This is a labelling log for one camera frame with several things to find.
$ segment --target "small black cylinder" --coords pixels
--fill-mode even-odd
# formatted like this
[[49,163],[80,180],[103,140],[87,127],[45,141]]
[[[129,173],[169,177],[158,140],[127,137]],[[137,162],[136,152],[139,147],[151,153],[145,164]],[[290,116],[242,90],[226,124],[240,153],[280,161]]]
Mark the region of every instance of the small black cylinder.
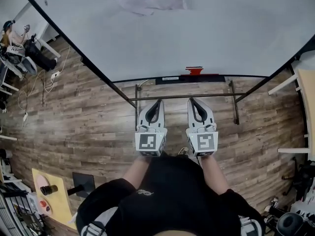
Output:
[[74,193],[77,193],[79,191],[84,191],[84,187],[83,185],[78,185],[77,187],[74,187],[72,189],[69,189],[68,192],[68,196],[73,195]]
[[58,191],[58,187],[56,185],[42,186],[40,191],[44,196],[47,196]]

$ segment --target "person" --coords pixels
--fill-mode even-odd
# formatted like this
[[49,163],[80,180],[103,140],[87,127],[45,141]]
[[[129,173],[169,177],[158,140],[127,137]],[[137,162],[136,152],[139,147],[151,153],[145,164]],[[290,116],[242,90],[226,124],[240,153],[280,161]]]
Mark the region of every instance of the person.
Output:
[[45,57],[42,52],[36,47],[36,45],[28,39],[25,39],[25,36],[29,29],[24,30],[24,33],[19,36],[16,31],[12,30],[12,25],[14,21],[7,21],[3,25],[4,34],[2,36],[1,43],[8,47],[10,45],[23,47],[25,48],[25,56],[30,57],[36,65],[45,69],[46,71],[53,70],[58,59],[49,59]]
[[239,236],[242,216],[258,222],[263,235],[261,215],[230,189],[215,158],[200,161],[188,158],[188,148],[176,157],[137,158],[122,178],[81,203],[79,234],[92,235],[97,226],[107,236]]

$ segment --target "white chair leg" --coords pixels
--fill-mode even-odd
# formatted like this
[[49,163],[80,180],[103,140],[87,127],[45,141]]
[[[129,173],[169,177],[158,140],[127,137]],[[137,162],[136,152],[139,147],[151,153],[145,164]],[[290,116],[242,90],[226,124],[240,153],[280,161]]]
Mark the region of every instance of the white chair leg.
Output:
[[22,180],[21,179],[4,180],[4,183],[16,183],[16,182],[22,182]]
[[290,78],[288,78],[286,81],[283,81],[281,84],[277,85],[274,89],[271,89],[268,94],[271,95],[277,91],[279,91],[280,89],[284,88],[285,86],[287,86],[288,84],[290,84],[291,82],[295,81],[297,79],[297,75],[294,74],[292,75]]
[[59,53],[57,53],[57,52],[55,51],[55,49],[52,48],[49,44],[47,44],[44,40],[42,40],[42,39],[40,38],[38,41],[42,44],[42,46],[46,47],[53,55],[55,55],[55,56],[58,57],[58,58],[61,57],[61,55],[60,55]]
[[10,93],[10,92],[8,92],[8,91],[6,91],[6,90],[3,90],[3,89],[1,89],[1,88],[0,88],[0,92],[4,92],[4,93],[6,93],[6,94],[8,94],[8,95],[12,95],[12,93]]
[[6,87],[8,87],[8,88],[10,88],[10,89],[13,89],[13,90],[19,91],[17,88],[15,88],[15,87],[13,87],[13,86],[11,86],[11,85],[7,84],[6,82],[3,82],[3,83],[2,83],[2,85],[6,86]]
[[308,147],[300,147],[300,148],[279,148],[278,153],[293,153],[293,154],[307,154],[310,153],[311,150]]
[[0,138],[8,139],[8,140],[13,140],[13,141],[17,141],[17,140],[18,140],[17,138],[14,138],[14,137],[2,136],[2,135],[0,135]]

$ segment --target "red object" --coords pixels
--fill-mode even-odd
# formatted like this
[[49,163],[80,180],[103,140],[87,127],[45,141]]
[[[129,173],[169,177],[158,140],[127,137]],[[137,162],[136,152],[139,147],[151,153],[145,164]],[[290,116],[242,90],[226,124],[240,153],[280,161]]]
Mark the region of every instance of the red object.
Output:
[[186,70],[190,71],[190,75],[200,75],[203,68],[186,67]]
[[46,204],[45,201],[40,201],[39,203],[40,203],[40,206],[41,206],[41,207],[46,207],[46,206],[47,206],[47,204]]

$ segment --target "white cable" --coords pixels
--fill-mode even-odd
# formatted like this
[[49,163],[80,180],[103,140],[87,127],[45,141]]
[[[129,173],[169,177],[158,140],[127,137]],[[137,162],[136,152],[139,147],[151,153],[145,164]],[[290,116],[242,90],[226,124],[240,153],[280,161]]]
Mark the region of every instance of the white cable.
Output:
[[142,86],[142,84],[146,83],[149,80],[145,80],[144,82],[142,82],[138,87],[140,88]]
[[[68,59],[69,52],[70,52],[70,46],[69,46],[69,49],[68,49],[67,56],[65,57],[65,60],[64,60],[63,68],[62,68],[62,70],[59,72],[59,74],[61,74],[62,71],[63,71],[63,69],[64,69],[65,63],[66,63],[66,61],[67,61],[67,59]],[[21,91],[20,94],[19,94],[19,97],[18,97],[18,106],[19,106],[20,109],[22,109],[22,110],[25,112],[25,114],[26,114],[27,106],[26,106],[25,109],[24,109],[24,108],[21,108],[20,103],[19,103],[20,96],[21,96],[22,93],[24,93],[25,96],[26,96],[26,98],[29,98],[29,97],[30,97],[30,95],[32,94],[32,92],[33,92],[33,90],[34,90],[34,87],[35,87],[35,83],[36,83],[36,81],[37,81],[37,78],[39,77],[39,75],[40,75],[42,72],[44,72],[43,86],[44,86],[45,91],[46,91],[47,93],[50,93],[51,90],[54,88],[55,80],[52,81],[52,79],[50,78],[50,81],[51,81],[52,85],[49,86],[49,87],[52,87],[52,88],[51,88],[49,91],[46,89],[46,88],[49,88],[49,87],[46,87],[46,85],[45,85],[45,81],[46,81],[46,71],[45,71],[45,70],[41,70],[41,71],[37,74],[37,76],[36,76],[36,79],[35,79],[35,81],[34,81],[34,84],[33,84],[33,87],[32,87],[32,89],[31,89],[31,92],[27,95],[26,92],[23,90],[23,91]]]

